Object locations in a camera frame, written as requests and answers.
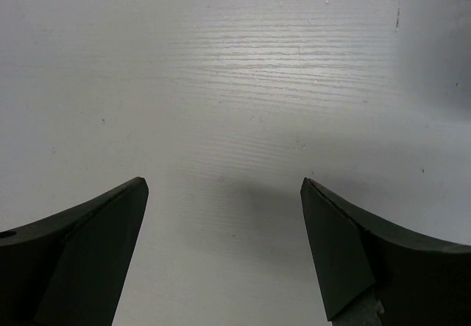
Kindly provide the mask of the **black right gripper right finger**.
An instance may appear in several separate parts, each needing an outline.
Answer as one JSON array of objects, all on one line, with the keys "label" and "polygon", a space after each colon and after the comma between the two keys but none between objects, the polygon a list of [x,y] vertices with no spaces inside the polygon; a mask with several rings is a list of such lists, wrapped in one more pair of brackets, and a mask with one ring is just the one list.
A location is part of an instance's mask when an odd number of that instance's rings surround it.
[{"label": "black right gripper right finger", "polygon": [[306,178],[302,212],[333,325],[468,325],[470,247],[416,233]]}]

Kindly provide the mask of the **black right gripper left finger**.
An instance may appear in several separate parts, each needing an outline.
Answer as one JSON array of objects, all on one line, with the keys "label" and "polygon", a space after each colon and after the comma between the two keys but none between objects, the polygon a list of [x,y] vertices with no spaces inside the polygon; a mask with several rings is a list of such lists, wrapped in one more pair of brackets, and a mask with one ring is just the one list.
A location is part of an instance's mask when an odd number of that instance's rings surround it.
[{"label": "black right gripper left finger", "polygon": [[136,177],[1,232],[1,324],[111,325],[147,200]]}]

